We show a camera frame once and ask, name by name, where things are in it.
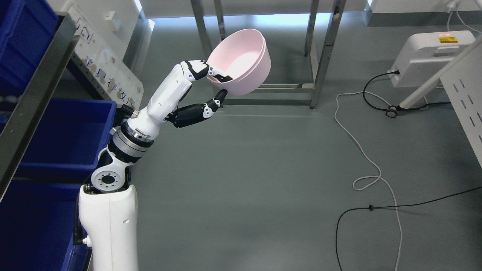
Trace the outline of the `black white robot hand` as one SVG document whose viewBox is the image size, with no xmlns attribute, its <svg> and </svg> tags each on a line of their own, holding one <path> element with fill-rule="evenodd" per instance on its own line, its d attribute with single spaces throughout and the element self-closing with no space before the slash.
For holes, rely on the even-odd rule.
<svg viewBox="0 0 482 271">
<path fill-rule="evenodd" d="M 220 90 L 213 99 L 205 103 L 177 108 L 191 89 L 192 83 L 208 75 L 220 82 L 233 80 L 227 73 L 210 66 L 205 60 L 182 61 L 176 64 L 147 106 L 139 111 L 137 118 L 129 119 L 128 125 L 153 140 L 158 136 L 160 125 L 164 122 L 171 122 L 175 127 L 182 128 L 209 119 L 221 107 L 227 90 Z"/>
</svg>

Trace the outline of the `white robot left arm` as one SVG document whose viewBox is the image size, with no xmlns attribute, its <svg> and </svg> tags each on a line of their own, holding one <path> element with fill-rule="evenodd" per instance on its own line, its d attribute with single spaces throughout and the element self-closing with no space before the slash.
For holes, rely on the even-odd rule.
<svg viewBox="0 0 482 271">
<path fill-rule="evenodd" d="M 137 190 L 128 172 L 153 145 L 163 117 L 144 107 L 123 122 L 79 189 L 72 241 L 92 250 L 95 271 L 139 270 Z"/>
</svg>

